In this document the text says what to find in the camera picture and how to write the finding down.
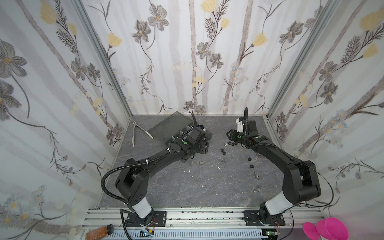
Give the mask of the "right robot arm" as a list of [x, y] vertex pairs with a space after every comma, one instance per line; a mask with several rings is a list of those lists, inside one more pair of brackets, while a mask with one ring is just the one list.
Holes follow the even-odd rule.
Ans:
[[272, 162], [284, 175], [282, 191], [272, 199], [262, 203], [258, 212], [258, 221], [269, 226], [287, 210], [305, 201], [321, 196], [319, 177], [311, 161], [302, 161], [279, 148], [273, 142], [259, 134], [255, 121], [249, 120], [249, 109], [245, 108], [244, 116], [237, 119], [237, 129], [227, 132], [230, 141], [260, 154]]

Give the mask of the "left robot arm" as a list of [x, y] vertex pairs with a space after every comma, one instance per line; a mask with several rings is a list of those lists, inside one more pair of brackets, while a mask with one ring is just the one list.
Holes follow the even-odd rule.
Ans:
[[[207, 132], [204, 126], [197, 123], [194, 112], [191, 112], [191, 116], [193, 125], [187, 126], [185, 132], [173, 138], [165, 150], [139, 161], [129, 159], [124, 166], [114, 168], [102, 177], [101, 188], [103, 192], [109, 197], [123, 202], [129, 208], [129, 210], [120, 209], [127, 239], [131, 240], [132, 238], [127, 230], [124, 213], [135, 214], [134, 223], [142, 227], [155, 225], [154, 209], [146, 198], [150, 178], [172, 163], [177, 161], [185, 163], [194, 158], [197, 153], [208, 153]], [[107, 178], [116, 172], [119, 173], [119, 176], [116, 179], [115, 188], [119, 191], [119, 196], [110, 192], [106, 187]]]

